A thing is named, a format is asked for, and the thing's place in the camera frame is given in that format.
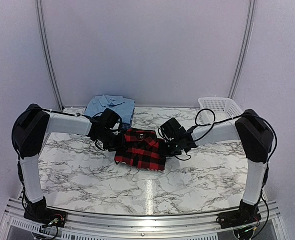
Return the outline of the red black plaid shirt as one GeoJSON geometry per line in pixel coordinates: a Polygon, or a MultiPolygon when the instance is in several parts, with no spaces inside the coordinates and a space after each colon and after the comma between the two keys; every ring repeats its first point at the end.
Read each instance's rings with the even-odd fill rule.
{"type": "Polygon", "coordinates": [[[130,128],[124,134],[124,146],[116,151],[114,161],[138,169],[164,171],[166,157],[161,154],[164,143],[154,130],[130,128]]]}

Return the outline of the white plastic basket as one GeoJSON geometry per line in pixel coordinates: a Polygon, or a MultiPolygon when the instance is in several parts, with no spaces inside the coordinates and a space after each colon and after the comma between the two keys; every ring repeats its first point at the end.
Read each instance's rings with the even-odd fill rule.
{"type": "Polygon", "coordinates": [[[198,117],[205,126],[198,127],[193,133],[197,145],[240,141],[235,122],[244,111],[234,100],[225,97],[200,97],[198,103],[200,109],[205,110],[198,117]]]}

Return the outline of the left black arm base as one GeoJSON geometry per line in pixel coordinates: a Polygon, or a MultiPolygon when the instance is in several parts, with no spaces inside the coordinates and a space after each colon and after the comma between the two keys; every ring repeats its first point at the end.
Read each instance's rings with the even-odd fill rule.
{"type": "Polygon", "coordinates": [[[32,203],[26,197],[24,198],[24,218],[33,222],[41,223],[46,226],[57,226],[63,228],[66,224],[67,213],[61,210],[48,208],[46,198],[32,203]]]}

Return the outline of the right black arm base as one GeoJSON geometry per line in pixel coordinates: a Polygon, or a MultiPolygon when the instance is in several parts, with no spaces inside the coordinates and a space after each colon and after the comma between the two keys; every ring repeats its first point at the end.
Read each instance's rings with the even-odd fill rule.
{"type": "Polygon", "coordinates": [[[241,200],[238,210],[219,213],[216,222],[222,229],[228,229],[258,223],[261,219],[259,202],[250,205],[241,200]]]}

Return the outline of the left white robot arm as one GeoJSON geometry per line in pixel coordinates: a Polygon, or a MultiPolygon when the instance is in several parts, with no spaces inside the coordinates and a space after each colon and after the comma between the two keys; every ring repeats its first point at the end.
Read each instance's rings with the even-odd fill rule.
{"type": "Polygon", "coordinates": [[[122,129],[122,118],[113,110],[106,109],[95,117],[80,113],[71,114],[43,109],[31,104],[15,121],[11,140],[18,155],[18,172],[28,201],[34,204],[30,213],[39,222],[51,218],[51,212],[43,206],[39,158],[45,138],[52,133],[73,134],[100,141],[106,147],[115,143],[116,133],[122,129]]]}

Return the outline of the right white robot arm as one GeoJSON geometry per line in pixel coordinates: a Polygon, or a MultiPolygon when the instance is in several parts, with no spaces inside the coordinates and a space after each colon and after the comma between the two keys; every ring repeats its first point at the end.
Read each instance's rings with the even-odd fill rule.
{"type": "Polygon", "coordinates": [[[272,126],[254,110],[222,121],[195,124],[186,130],[175,118],[160,127],[165,138],[160,148],[165,157],[176,157],[207,144],[240,141],[248,161],[244,205],[235,213],[235,220],[246,224],[255,215],[252,206],[259,203],[269,177],[269,162],[277,147],[277,136],[272,126]]]}

